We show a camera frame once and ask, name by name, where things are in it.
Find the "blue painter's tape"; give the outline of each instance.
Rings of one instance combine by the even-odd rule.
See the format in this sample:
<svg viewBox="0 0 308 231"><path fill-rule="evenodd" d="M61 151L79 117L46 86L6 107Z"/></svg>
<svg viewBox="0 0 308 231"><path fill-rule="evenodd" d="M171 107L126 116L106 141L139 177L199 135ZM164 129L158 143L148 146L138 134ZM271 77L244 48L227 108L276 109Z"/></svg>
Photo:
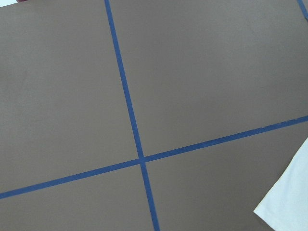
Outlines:
<svg viewBox="0 0 308 231"><path fill-rule="evenodd" d="M154 198L153 198L153 194L152 194L152 190L151 190L148 171L146 169L146 164L145 164L145 160L144 160L141 140L140 140L140 136L139 136L139 132L138 132L137 122L136 122L136 118L135 118L135 114L134 114L134 110L133 110L133 105L132 105L132 102L131 102L128 83L127 83L125 70L124 70L124 66L123 66L122 56L121 56L121 52L120 52L120 46L119 46L118 39L117 39L117 36L116 36L116 31L115 31L116 28L115 28L114 20L113 20L113 17L112 17L112 11L111 11L109 0L105 0L105 6L106 6L106 11L107 11L111 36L112 36L112 40L113 40L113 43L114 43L116 60L117 60L117 64L118 64L118 68L119 68L119 72L120 72L120 76L121 76L121 81L122 81L122 86L123 86L123 90L124 90L124 95L125 95L125 99L126 99L126 104L127 104L127 108L128 108L130 123L131 123L131 127L132 127L132 130L133 130L135 144L136 144L136 148L137 148L137 153L138 153L138 157L139 157L139 161L140 161L143 183L144 183L146 195L147 195L147 198L148 198L148 204L149 204L149 209L150 209L150 213L151 213L152 223L153 223L154 230L160 231L157 213L156 213L155 204L154 204Z"/></svg>
<svg viewBox="0 0 308 231"><path fill-rule="evenodd" d="M111 172L111 171L119 170L119 169L126 168L126 167L131 167L131 166L138 165L138 164L139 164L139 160L135 159L135 160L126 161L126 162L116 164L116 165L111 165L111 166L102 167L102 168L98 168L98 169L83 172L83 173L78 173L72 176L63 177L63 178L56 179L56 180L50 180L48 182L35 184L35 185L27 186L21 189L15 189L12 191L0 193L0 199L11 197L11 196L17 196L20 194L24 194L24 193L28 193L28 192L32 192L32 191L36 191L40 189L45 189L51 186L56 186L59 184L64 184L64 183L68 183L68 182L75 181L75 180L80 180L80 179L87 178L87 177L93 177L93 176L100 175L106 172Z"/></svg>
<svg viewBox="0 0 308 231"><path fill-rule="evenodd" d="M303 3L303 0L297 0L297 2L298 2L300 9L303 12L304 17L308 20L308 12L307 12L307 9L305 7L305 4Z"/></svg>
<svg viewBox="0 0 308 231"><path fill-rule="evenodd" d="M217 145L217 144L220 144L220 143L225 143L225 142L241 139L241 138L244 138L244 137L257 135L257 134L264 133L264 132L267 132L267 131L272 131L272 130L276 130L276 129L279 129L279 128L284 128L284 127L292 126L292 125L295 125L295 124L300 124L300 123L307 122L307 121L308 121L308 116L304 116L304 117L301 117L301 118L298 118L298 119L288 120L288 121L285 121L285 122L282 122L282 123L279 123L279 124L273 124L273 125L269 125L269 126L266 126L266 127L263 127L263 128L257 128L257 129L253 129L253 130L249 130L249 131L244 131L244 132L241 132L241 133L237 133L237 134L230 135L230 136L225 136L225 137L214 139L214 140L211 140L211 141L196 143L196 144L193 144L193 145L190 145L190 146L177 148L177 149L174 149L174 150L150 155L150 156L145 157L145 161L146 162L154 161L154 160L166 158L166 157L173 156L173 155L178 155L178 154L181 154L181 153L186 153L186 152L201 149L201 148L206 148L206 147Z"/></svg>

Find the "blue tape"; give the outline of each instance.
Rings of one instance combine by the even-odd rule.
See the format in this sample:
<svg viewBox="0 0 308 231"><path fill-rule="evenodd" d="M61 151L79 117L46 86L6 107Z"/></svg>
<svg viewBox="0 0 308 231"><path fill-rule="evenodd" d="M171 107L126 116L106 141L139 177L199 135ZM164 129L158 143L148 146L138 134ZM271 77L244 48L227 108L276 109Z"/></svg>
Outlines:
<svg viewBox="0 0 308 231"><path fill-rule="evenodd" d="M151 212L152 223L153 223L154 230L160 231L157 213L156 213L156 208L155 208L155 204L154 204L154 198L153 198L153 194L152 194L152 189L151 189L151 185L150 185L148 171L146 169L146 163L145 163L145 159L144 159L144 155L143 155L143 150L142 150L142 145L141 145L140 136L139 136L139 132L138 132L137 122L136 122L136 118L135 118L135 114L134 114L134 110L133 110L133 105L132 105L131 98L130 98L128 83L127 83L127 79L126 79L126 75L125 75L125 70L124 70L124 66L123 66L123 61L122 61L119 43L118 43L117 36L116 36L116 31L115 31L116 28L115 28L114 20L113 20L113 17L112 17L112 12L111 12L109 0L105 0L105 6L106 6L106 11L107 11L111 36L112 36L112 40L113 40L113 43L114 43L116 60L117 60L117 64L118 64L118 68L119 68L119 72L120 72L120 76L121 76L121 81L122 81L122 86L123 86L123 90L124 90L124 95L125 95L125 99L126 99L126 104L127 104L127 108L128 108L130 123L131 123L131 127L132 127L132 130L133 130L135 144L136 144L136 148L137 148L137 153L138 153L138 157L139 157L139 161L140 161L143 183L144 183L146 195L147 195L147 198L148 198L148 204L149 204L149 209L150 209L150 212Z"/></svg>
<svg viewBox="0 0 308 231"><path fill-rule="evenodd" d="M307 9L305 7L305 4L303 3L302 0L297 0L297 2L298 2L300 9L303 12L304 17L308 20L308 12L307 12Z"/></svg>
<svg viewBox="0 0 308 231"><path fill-rule="evenodd" d="M72 176L59 178L56 180L50 180L48 182L35 184L35 185L27 186L21 189L16 189L16 190L0 193L0 199L11 197L11 196L17 196L20 194L29 193L29 192L40 190L40 189L45 189L51 186L56 186L59 184L64 184L64 183L68 183L68 182L75 181L75 180L80 180L80 179L87 178L87 177L93 177L93 176L100 175L106 172L111 172L111 171L119 170L119 169L126 168L126 167L131 167L131 166L138 165L138 164L139 164L139 160L135 159L135 160L126 161L120 164L102 167L102 168L98 168L95 170L78 173Z"/></svg>
<svg viewBox="0 0 308 231"><path fill-rule="evenodd" d="M181 154L181 153L186 153L186 152L190 152L190 151L201 149L201 148L206 148L206 147L217 145L217 144L221 144L221 143L225 143L225 142L229 142L229 141L234 141L234 140L241 139L241 138L244 138L244 137L257 135L257 134L264 133L264 132L267 132L267 131L272 131L272 130L292 126L292 125L295 125L295 124L300 124L300 123L307 122L307 121L308 121L308 116L304 116L304 117L301 117L301 118L298 118L298 119L288 120L288 121L285 121L285 122L282 122L282 123L279 123L279 124L273 124L273 125L269 125L269 126L266 126L266 127L263 127L263 128L257 128L257 129L253 129L253 130L249 130L249 131L244 131L244 132L241 132L241 133L237 133L237 134L230 135L230 136L225 136L225 137L214 139L214 140L211 140L211 141L196 143L196 144L193 144L193 145L190 145L190 146L177 148L177 149L174 149L174 150L150 155L150 156L145 157L145 161L146 162L154 161L154 160L166 158L166 157L173 156L173 155L178 155L178 154Z"/></svg>

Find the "white cloth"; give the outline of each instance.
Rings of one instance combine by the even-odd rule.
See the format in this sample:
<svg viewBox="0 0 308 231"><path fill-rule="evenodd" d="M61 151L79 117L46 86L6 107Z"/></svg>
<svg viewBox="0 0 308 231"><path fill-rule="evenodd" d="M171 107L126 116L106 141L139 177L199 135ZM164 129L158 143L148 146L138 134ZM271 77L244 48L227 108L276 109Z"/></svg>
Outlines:
<svg viewBox="0 0 308 231"><path fill-rule="evenodd" d="M308 231L308 139L254 213L275 231Z"/></svg>

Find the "grid line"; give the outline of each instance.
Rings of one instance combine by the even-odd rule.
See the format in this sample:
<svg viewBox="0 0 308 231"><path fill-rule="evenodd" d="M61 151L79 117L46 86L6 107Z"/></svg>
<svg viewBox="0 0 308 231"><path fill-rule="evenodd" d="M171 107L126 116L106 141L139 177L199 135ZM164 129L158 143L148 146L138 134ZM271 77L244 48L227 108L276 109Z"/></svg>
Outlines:
<svg viewBox="0 0 308 231"><path fill-rule="evenodd" d="M304 4L303 0L297 0L297 2L298 2L298 5L299 5L299 7L300 7L304 17L308 21L308 12L307 12L307 9L305 7L305 4Z"/></svg>
<svg viewBox="0 0 308 231"><path fill-rule="evenodd" d="M136 121L136 118L135 118L135 113L134 113L133 105L132 105L131 98L130 98L128 83L127 83L127 80L126 80L125 69L124 69L124 66L123 66L121 51L120 51L119 43L118 43L117 36L116 36L116 31L115 31L116 28L115 28L115 24L114 24L114 21L113 21L112 11L111 11L109 0L105 0L105 6L106 6L106 11L107 11L111 36L112 36L112 40L113 40L113 43L114 43L116 60L117 60L117 64L118 64L118 68L119 68L119 72L120 72L120 77L121 77L121 81L122 81L125 100L126 100L126 104L127 104L127 108L128 108L130 123L131 123L131 127L132 127L133 134L134 134L134 140L135 140L135 144L136 144L136 148L137 148L137 153L138 153L138 158L139 158L139 162L140 162L140 168L141 168L143 183L144 183L144 187L145 187L145 191L146 191L146 196L147 196L147 199L148 199L152 223L153 223L154 230L160 231L157 213L156 213L156 208L155 208L155 203L154 203L154 198L153 198L151 184L150 184L150 179L149 179L149 175L148 175L148 170L146 169L146 163L145 163L144 154L143 154L143 150L142 150L142 144L141 144L141 140L140 140L140 136L139 136L139 132L138 132L137 121Z"/></svg>
<svg viewBox="0 0 308 231"><path fill-rule="evenodd" d="M284 121L282 123L269 125L269 126L266 126L266 127L263 127L263 128L257 128L257 129L253 129L253 130L249 130L249 131L244 131L244 132L241 132L241 133L237 133L237 134L234 134L234 135L214 139L214 140L211 140L211 141L196 143L196 144L193 144L193 145L190 145L190 146L186 146L186 147L182 147L182 148L178 148L178 149L173 149L173 150L166 151L166 152L159 153L159 154L153 154L153 155L150 155L150 156L146 156L144 159L145 159L145 162L151 162L151 161L155 161L155 160L158 160L158 159L167 158L167 157L170 157L170 156L173 156L173 155L179 155L179 154L182 154L182 153L185 153L185 152L203 149L203 148L206 148L206 147L209 147L209 146L219 145L219 144L230 142L230 141L233 141L233 140L242 139L242 138L245 138L245 137L248 137L248 136L254 136L254 135L257 135L257 134L261 134L261 133L265 133L265 132L268 132L268 131L273 131L273 130L277 130L277 129L281 129L281 128L285 128L285 127L290 127L290 126L305 123L305 122L308 122L308 116L304 116L304 117L301 117L301 118L298 118L298 119ZM56 186L56 185L59 185L59 184L68 183L68 182L71 182L71 181L75 181L75 180L79 180L79 179L83 179L83 178L87 178L87 177L100 175L100 174L103 174L103 173L119 170L119 169L122 169L122 168L135 166L135 165L138 165L139 163L140 163L139 159L134 159L134 160L126 161L126 162L123 162L123 163L110 165L110 166L98 168L98 169L87 171L87 172L78 173L78 174L68 176L68 177L59 178L59 179L56 179L56 180L50 180L50 181L47 181L47 182L44 182L44 183L35 184L35 185L27 186L27 187L24 187L24 188L7 191L7 192L2 192L2 193L0 193L0 199L11 197L11 196L17 196L17 195L24 194L24 193L29 193L29 192L32 192L32 191L48 188L48 187L51 187L51 186Z"/></svg>

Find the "tape line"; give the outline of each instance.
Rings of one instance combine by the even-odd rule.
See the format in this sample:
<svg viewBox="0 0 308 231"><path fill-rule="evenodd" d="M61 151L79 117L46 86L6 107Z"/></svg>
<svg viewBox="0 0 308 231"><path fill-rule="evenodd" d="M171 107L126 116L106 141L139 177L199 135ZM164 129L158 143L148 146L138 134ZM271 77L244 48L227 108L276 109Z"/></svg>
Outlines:
<svg viewBox="0 0 308 231"><path fill-rule="evenodd" d="M145 191L146 191L146 195L147 195L147 199L148 199L149 209L150 209L150 212L151 212L152 223L153 223L154 230L160 231L157 213L156 213L156 208L155 208L155 204L154 204L154 198L153 198L151 184L150 184L150 179L149 179L149 176L148 176L148 171L146 169L146 163L145 163L145 160L144 160L142 145L141 145L140 136L139 136L138 127L137 127L137 122L136 122L134 109L133 109L133 105L132 105L131 98L130 98L128 83L127 83L127 80L126 80L125 70L124 70L124 66L123 66L123 61L122 61L122 56L121 56L121 52L120 52L118 39L117 39L117 36L116 36L116 31L115 31L116 28L115 28L115 24L114 24L114 21L113 21L112 11L111 11L109 0L105 0L105 6L106 6L106 11L107 11L110 31L111 31L111 35L112 35L112 40L113 40L113 43L114 43L116 60L117 60L117 64L118 64L118 68L119 68L119 72L120 72L120 76L121 76L121 81L122 81L122 86L123 86L123 90L124 90L124 95L125 95L125 99L126 99L126 104L127 104L127 108L128 108L130 123L131 123L131 127L132 127L132 130L133 130L135 144L136 144L136 148L137 148L137 153L138 153L138 157L139 157L139 161L140 161L143 183L144 183L144 186L145 186Z"/></svg>
<svg viewBox="0 0 308 231"><path fill-rule="evenodd" d="M217 145L217 144L221 144L221 143L225 143L225 142L229 142L229 141L234 141L234 140L241 139L241 138L244 138L244 137L257 135L257 134L268 132L268 131L273 131L273 130L276 130L276 129L292 126L292 125L295 125L295 124L300 124L300 123L307 122L307 121L308 121L308 116L304 116L304 117L301 117L301 118L298 118L298 119L288 120L288 121L285 121L285 122L282 122L282 123L269 125L269 126L266 126L266 127L263 127L263 128L256 128L256 129L253 129L253 130L244 131L244 132L237 133L237 134L234 134L234 135L225 136L225 137L221 137L221 138L218 138L218 139L205 141L205 142L201 142L201 143L196 143L196 144L189 145L189 146L186 146L186 147L177 148L177 149L174 149L174 150L154 154L154 155L145 157L145 161L150 162L150 161L166 158L166 157L173 156L173 155L178 155L178 154L181 154L181 153L186 153L186 152L190 152L190 151L201 149L201 148L206 148L206 147L210 147L210 146L213 146L213 145Z"/></svg>
<svg viewBox="0 0 308 231"><path fill-rule="evenodd" d="M78 173L78 174L75 174L75 175L72 175L72 176L59 178L59 179L56 179L56 180L50 180L50 181L47 181L47 182L44 182L44 183L34 184L34 185L27 186L27 187L24 187L24 188L0 193L0 199L11 197L11 196L17 196L17 195L20 195L20 194L29 193L29 192L40 190L40 189L45 189L45 188L48 188L48 187L72 182L72 181L75 181L75 180L80 180L80 179L87 178L87 177L93 177L93 176L100 175L100 174L103 174L103 173L106 173L106 172L111 172L111 171L119 170L119 169L126 168L126 167L131 167L131 166L138 165L138 164L139 164L139 160L135 159L135 160L126 161L126 162L123 162L123 163L120 163L120 164L110 165L110 166L107 166L107 167L102 167L102 168L98 168L98 169L95 169L95 170Z"/></svg>
<svg viewBox="0 0 308 231"><path fill-rule="evenodd" d="M297 2L298 2L300 9L303 12L304 17L308 20L308 12L307 12L307 9L305 7L305 4L303 3L302 0L297 0Z"/></svg>

